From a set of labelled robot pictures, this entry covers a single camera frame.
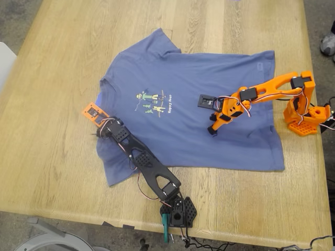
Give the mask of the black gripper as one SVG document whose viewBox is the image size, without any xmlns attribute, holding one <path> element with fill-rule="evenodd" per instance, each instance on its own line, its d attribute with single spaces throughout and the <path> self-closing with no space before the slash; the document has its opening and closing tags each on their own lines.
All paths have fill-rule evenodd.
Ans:
<svg viewBox="0 0 335 251">
<path fill-rule="evenodd" d="M 91 133 L 91 135 L 94 135 L 101 139 L 104 138 L 101 135 L 105 135 L 108 138 L 113 138 L 117 143 L 120 143 L 130 135 L 130 132 L 124 126 L 122 120 L 114 118 L 108 120 L 103 128 L 98 128 L 96 133 Z"/>
</svg>

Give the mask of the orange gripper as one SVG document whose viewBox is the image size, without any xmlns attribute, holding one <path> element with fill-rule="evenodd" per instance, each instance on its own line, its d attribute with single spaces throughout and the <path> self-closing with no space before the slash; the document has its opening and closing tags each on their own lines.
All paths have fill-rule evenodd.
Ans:
<svg viewBox="0 0 335 251">
<path fill-rule="evenodd" d="M 216 101 L 218 112 L 212 113 L 209 117 L 213 125 L 208 127 L 211 135 L 217 134 L 217 130 L 224 124 L 230 123 L 244 112 L 248 112 L 248 101 L 240 101 L 236 97 L 219 97 Z"/>
</svg>

